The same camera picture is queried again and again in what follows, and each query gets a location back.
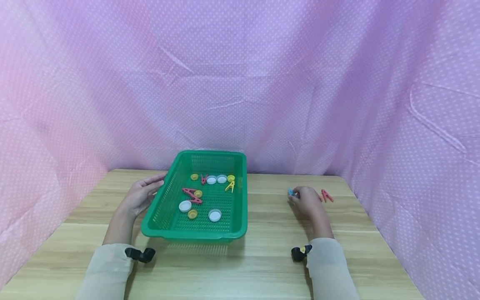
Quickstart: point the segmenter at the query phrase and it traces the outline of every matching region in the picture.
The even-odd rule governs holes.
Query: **beige sleeve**
[[[132,272],[132,259],[127,257],[127,244],[98,247],[88,265],[85,279],[76,300],[123,300],[125,284]]]
[[[347,267],[342,246],[329,238],[310,242],[312,250],[307,254],[307,268],[313,285],[315,300],[360,299]]]

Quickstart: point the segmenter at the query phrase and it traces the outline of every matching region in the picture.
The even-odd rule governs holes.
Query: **green plastic basket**
[[[197,180],[190,175],[198,174]],[[228,182],[201,184],[200,175],[234,175],[235,187],[225,191]],[[203,192],[203,203],[192,203],[198,212],[190,220],[179,210],[180,202],[189,200],[182,188]],[[212,222],[208,213],[219,209],[222,217]],[[231,242],[247,232],[247,158],[243,153],[225,151],[180,152],[168,171],[165,184],[160,188],[142,222],[142,233],[148,237],[167,240],[200,242]]]

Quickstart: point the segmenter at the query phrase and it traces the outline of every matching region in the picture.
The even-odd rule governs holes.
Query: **clothespin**
[[[200,176],[202,177],[202,178],[201,178],[202,185],[205,185],[205,183],[207,182],[207,177],[208,177],[208,174],[207,174],[207,175],[205,175],[205,177],[203,176],[203,174],[200,174]]]
[[[326,190],[322,190],[322,196],[324,197],[325,203],[327,203],[327,199],[330,200],[330,202],[333,202],[333,198],[327,193]]]
[[[235,187],[235,182],[232,181],[226,188],[225,191],[228,191],[229,188],[232,188],[232,193],[233,193],[233,188]]]
[[[193,193],[196,191],[195,189],[186,189],[186,188],[183,188],[183,189],[181,189],[181,191],[191,197],[191,199],[189,199],[190,202],[192,202],[192,203],[197,203],[197,204],[202,204],[202,203],[203,203],[203,201],[202,201],[200,198],[197,198],[197,197],[193,194]]]

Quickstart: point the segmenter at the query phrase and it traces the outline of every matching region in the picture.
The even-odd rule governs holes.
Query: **white bottle cap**
[[[212,222],[218,222],[220,220],[220,218],[222,217],[222,212],[218,209],[212,209],[209,213],[208,213],[208,218],[210,219],[210,221]]]
[[[227,177],[226,177],[226,175],[219,175],[219,176],[216,178],[216,181],[217,181],[218,183],[225,183],[225,182],[227,182]]]
[[[208,184],[215,184],[216,183],[216,176],[208,176],[207,177],[207,183]]]
[[[180,202],[179,210],[183,213],[188,212],[192,208],[192,203],[188,200]]]

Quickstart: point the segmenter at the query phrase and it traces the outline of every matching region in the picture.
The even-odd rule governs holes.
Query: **yellow clothespin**
[[[232,181],[226,188],[225,191],[228,191],[229,188],[232,188],[232,193],[233,193],[233,188],[235,187],[235,182]]]

